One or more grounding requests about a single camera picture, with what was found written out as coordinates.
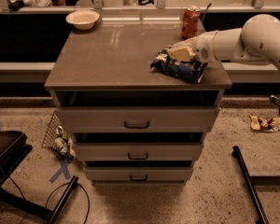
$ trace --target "red can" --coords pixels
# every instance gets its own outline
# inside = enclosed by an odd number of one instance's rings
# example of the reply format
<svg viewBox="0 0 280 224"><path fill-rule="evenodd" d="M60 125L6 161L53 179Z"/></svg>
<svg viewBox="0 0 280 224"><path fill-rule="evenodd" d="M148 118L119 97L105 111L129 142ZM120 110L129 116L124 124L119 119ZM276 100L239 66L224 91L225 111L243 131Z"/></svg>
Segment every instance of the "red can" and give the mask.
<svg viewBox="0 0 280 224"><path fill-rule="evenodd" d="M188 7L185 10L181 32L181 37L183 37L183 39L189 39L197 35L200 14L201 10L196 6Z"/></svg>

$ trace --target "floor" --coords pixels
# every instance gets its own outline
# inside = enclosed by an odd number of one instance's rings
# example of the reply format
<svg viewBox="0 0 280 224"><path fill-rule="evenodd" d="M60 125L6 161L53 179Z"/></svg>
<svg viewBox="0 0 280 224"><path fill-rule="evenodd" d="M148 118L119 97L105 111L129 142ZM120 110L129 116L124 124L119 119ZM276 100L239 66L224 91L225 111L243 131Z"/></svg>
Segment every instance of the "floor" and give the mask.
<svg viewBox="0 0 280 224"><path fill-rule="evenodd" d="M257 214L245 187L240 168L231 155L239 146L252 175L280 175L280 131L256 133L250 128L249 115L278 117L278 109L266 97L229 98L221 104L216 124L206 136L203 152L185 185L97 185L82 172L81 164L68 165L70 176L56 175L61 165L44 146L54 104L50 98L0 98L1 130L26 133L33 146L12 179L24 197L45 206L50 194L76 175L87 191L91 209L86 223L91 224L249 224ZM4 188L20 196L8 179ZM50 196L54 208L65 188ZM257 188L266 215L280 223L280 187ZM73 191L56 223L79 224L87 214L87 198L80 186ZM38 217L0 203L1 223L44 223Z"/></svg>

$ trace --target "cabinet top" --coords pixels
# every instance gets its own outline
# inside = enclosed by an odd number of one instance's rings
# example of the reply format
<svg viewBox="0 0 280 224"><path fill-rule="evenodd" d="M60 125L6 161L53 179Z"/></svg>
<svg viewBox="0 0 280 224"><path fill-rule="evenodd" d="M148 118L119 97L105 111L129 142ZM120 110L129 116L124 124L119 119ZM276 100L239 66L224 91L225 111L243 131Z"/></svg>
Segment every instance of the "cabinet top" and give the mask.
<svg viewBox="0 0 280 224"><path fill-rule="evenodd" d="M231 86L221 63L208 64L199 84L150 70L159 51L181 41L181 10L99 12L92 29L73 29L47 79L47 90L217 90Z"/></svg>

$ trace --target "drawer handle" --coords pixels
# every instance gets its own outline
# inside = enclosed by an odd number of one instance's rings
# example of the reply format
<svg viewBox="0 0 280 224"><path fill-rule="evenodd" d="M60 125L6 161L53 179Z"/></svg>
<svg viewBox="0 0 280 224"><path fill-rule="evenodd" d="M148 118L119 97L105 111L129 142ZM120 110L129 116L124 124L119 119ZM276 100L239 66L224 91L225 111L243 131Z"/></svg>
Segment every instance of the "drawer handle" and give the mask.
<svg viewBox="0 0 280 224"><path fill-rule="evenodd" d="M145 157L135 157L133 155L131 155L130 153L128 153L128 158L131 161L144 161L148 159L148 153L146 153Z"/></svg>
<svg viewBox="0 0 280 224"><path fill-rule="evenodd" d="M149 127L149 121L143 124L129 124L127 121L124 121L124 127L127 129L146 129Z"/></svg>
<svg viewBox="0 0 280 224"><path fill-rule="evenodd" d="M130 175L130 180L132 182L145 182L147 181L147 175L145 175L143 178L139 178L139 177L134 178L132 175Z"/></svg>

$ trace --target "wire basket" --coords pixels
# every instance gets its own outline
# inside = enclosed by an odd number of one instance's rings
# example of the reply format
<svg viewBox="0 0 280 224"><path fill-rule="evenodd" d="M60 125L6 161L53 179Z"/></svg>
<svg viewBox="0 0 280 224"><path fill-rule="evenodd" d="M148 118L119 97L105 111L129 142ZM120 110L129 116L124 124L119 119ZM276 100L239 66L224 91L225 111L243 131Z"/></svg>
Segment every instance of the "wire basket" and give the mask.
<svg viewBox="0 0 280 224"><path fill-rule="evenodd" d="M54 147L54 141L57 137L56 129L60 125L61 125L61 123L60 123L56 113L54 112L52 114L52 117L50 118L49 126L47 128L42 147L49 147L49 148Z"/></svg>
<svg viewBox="0 0 280 224"><path fill-rule="evenodd" d="M59 160L64 161L64 159L68 160L68 156L66 156L66 155L64 156L62 153L57 151L55 148L55 139L58 137L56 129L58 126L61 126L61 123L60 123L56 113L54 112L49 121L49 126L47 128L42 147L48 148Z"/></svg>

